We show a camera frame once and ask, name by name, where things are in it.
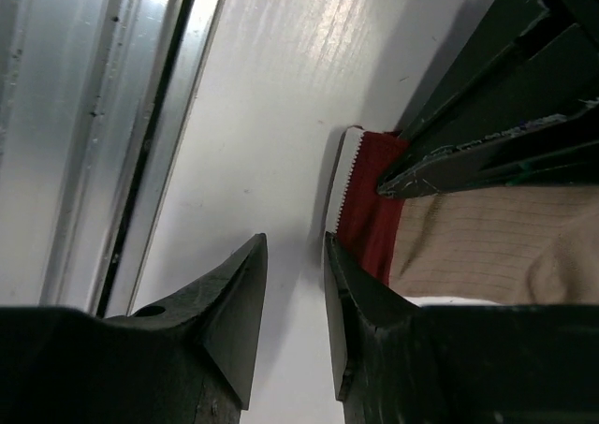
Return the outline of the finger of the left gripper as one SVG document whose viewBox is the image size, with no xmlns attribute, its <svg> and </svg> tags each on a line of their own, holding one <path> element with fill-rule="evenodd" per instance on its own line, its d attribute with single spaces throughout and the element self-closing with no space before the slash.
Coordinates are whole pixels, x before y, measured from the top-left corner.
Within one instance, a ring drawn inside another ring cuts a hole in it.
<svg viewBox="0 0 599 424">
<path fill-rule="evenodd" d="M 493 0 L 455 56 L 434 59 L 399 123 L 404 139 L 463 143 L 598 125 L 598 0 Z"/>
<path fill-rule="evenodd" d="M 491 187 L 596 186 L 598 102 L 417 155 L 406 152 L 377 181 L 383 197 L 426 197 Z"/>
</svg>

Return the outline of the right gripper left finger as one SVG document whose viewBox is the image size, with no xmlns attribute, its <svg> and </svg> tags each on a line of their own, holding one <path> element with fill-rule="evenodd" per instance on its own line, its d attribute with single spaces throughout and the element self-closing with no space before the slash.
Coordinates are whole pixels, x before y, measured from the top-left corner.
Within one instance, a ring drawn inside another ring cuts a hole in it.
<svg viewBox="0 0 599 424">
<path fill-rule="evenodd" d="M 5 423 L 236 423 L 249 406 L 267 281 L 254 235 L 130 316 L 1 311 Z"/>
</svg>

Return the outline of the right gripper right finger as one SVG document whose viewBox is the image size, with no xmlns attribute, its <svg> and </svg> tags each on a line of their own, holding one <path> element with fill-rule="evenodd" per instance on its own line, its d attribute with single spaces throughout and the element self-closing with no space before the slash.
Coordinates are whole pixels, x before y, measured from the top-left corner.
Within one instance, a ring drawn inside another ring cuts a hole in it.
<svg viewBox="0 0 599 424">
<path fill-rule="evenodd" d="M 594 306 L 426 306 L 367 273 L 333 234 L 324 281 L 348 423 L 594 423 Z"/>
</svg>

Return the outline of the brown sock red stripes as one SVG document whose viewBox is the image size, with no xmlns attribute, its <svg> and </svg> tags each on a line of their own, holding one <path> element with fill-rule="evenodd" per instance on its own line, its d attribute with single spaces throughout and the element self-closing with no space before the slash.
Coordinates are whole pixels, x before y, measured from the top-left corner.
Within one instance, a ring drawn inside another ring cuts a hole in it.
<svg viewBox="0 0 599 424">
<path fill-rule="evenodd" d="M 325 229 L 372 277 L 419 305 L 598 301 L 596 188 L 379 196 L 405 147 L 356 126 L 341 140 Z"/>
</svg>

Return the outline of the aluminium table rail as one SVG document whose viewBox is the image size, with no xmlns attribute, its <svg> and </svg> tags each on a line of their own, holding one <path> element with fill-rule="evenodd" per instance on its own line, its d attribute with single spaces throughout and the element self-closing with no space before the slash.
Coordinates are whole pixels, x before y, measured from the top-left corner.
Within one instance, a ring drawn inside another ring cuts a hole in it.
<svg viewBox="0 0 599 424">
<path fill-rule="evenodd" d="M 1 0 L 1 302 L 128 314 L 223 0 Z"/>
</svg>

